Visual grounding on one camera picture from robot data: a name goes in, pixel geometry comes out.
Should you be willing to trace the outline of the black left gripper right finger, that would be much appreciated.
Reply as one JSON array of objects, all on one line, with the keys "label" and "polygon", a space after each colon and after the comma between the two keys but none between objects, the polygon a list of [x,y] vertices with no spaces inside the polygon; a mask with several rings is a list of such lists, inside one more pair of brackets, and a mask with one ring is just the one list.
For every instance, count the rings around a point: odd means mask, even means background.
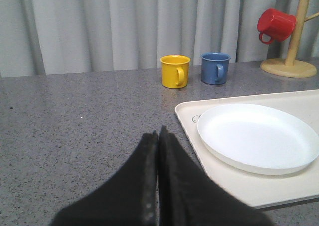
[{"label": "black left gripper right finger", "polygon": [[159,200],[162,226],[271,226],[262,212],[233,197],[191,159],[175,134],[159,136]]}]

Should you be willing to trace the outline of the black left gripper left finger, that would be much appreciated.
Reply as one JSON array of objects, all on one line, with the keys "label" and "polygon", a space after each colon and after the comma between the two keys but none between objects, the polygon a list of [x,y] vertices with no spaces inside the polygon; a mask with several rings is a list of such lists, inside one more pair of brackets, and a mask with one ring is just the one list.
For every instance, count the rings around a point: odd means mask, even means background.
[{"label": "black left gripper left finger", "polygon": [[142,135],[127,161],[103,185],[60,210],[52,226],[154,226],[158,135]]}]

